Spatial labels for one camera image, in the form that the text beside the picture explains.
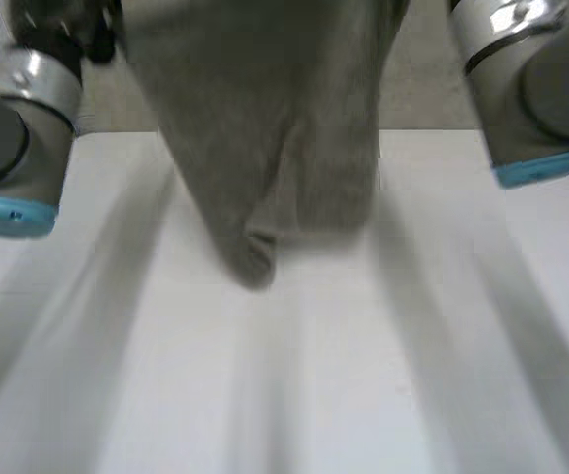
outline wrinkled fabric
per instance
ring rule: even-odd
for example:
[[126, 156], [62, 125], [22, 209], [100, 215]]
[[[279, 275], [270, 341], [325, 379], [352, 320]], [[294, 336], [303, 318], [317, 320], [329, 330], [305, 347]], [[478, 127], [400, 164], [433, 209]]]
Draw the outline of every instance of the wrinkled fabric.
[[127, 60], [246, 283], [271, 281], [279, 239], [366, 222], [380, 75], [407, 3], [122, 0]]

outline white table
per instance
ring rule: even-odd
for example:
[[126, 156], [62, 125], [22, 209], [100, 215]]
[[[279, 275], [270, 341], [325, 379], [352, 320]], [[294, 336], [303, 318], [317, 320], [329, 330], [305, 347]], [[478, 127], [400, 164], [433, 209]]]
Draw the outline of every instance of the white table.
[[569, 472], [569, 178], [381, 141], [369, 228], [252, 293], [156, 134], [81, 139], [53, 235], [0, 241], [0, 474]]

